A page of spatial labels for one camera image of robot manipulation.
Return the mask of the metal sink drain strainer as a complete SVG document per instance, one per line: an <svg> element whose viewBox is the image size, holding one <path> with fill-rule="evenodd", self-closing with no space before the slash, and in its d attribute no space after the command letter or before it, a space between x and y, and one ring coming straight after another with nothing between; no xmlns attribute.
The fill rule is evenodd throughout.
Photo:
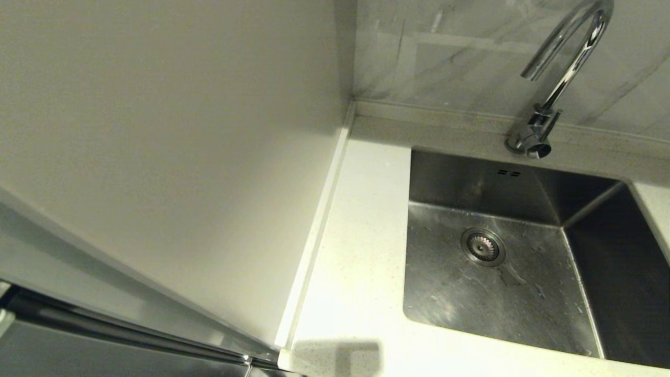
<svg viewBox="0 0 670 377"><path fill-rule="evenodd" d="M503 239L486 228L466 229L460 237L460 248L469 260L483 267L497 267L507 258Z"/></svg>

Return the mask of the grey glossy appliance door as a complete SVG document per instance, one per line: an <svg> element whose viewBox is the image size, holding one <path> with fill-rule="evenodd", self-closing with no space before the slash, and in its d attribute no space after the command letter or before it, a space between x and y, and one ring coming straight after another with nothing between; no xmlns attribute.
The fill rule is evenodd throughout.
<svg viewBox="0 0 670 377"><path fill-rule="evenodd" d="M79 336L28 322L0 335L0 377L249 377L250 367Z"/></svg>

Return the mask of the tall white cabinet panel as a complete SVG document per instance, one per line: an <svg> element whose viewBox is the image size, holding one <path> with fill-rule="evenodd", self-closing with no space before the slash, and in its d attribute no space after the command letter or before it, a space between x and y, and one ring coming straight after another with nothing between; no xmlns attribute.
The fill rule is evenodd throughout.
<svg viewBox="0 0 670 377"><path fill-rule="evenodd" d="M289 343L353 86L357 0L0 0L0 198Z"/></svg>

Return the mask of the chrome gooseneck faucet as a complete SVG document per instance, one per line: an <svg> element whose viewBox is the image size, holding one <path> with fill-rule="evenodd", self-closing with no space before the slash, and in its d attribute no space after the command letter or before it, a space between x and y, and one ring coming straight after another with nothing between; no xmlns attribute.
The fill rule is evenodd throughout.
<svg viewBox="0 0 670 377"><path fill-rule="evenodd" d="M561 109L555 109L555 105L605 35L614 10L615 0L583 0L551 31L521 72L522 78L530 81L539 79L574 33L584 24L588 25L585 36L573 53L572 59L553 84L546 99L535 103L529 120L514 126L506 136L507 150L530 159L545 158L551 153L549 136L563 113Z"/></svg>

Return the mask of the stainless steel sink basin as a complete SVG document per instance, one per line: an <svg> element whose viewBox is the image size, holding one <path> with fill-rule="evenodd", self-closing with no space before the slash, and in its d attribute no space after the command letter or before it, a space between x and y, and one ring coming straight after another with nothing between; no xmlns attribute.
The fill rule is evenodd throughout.
<svg viewBox="0 0 670 377"><path fill-rule="evenodd" d="M474 227L502 238L502 265L462 253ZM630 186L599 176L413 150L404 314L670 369L670 263Z"/></svg>

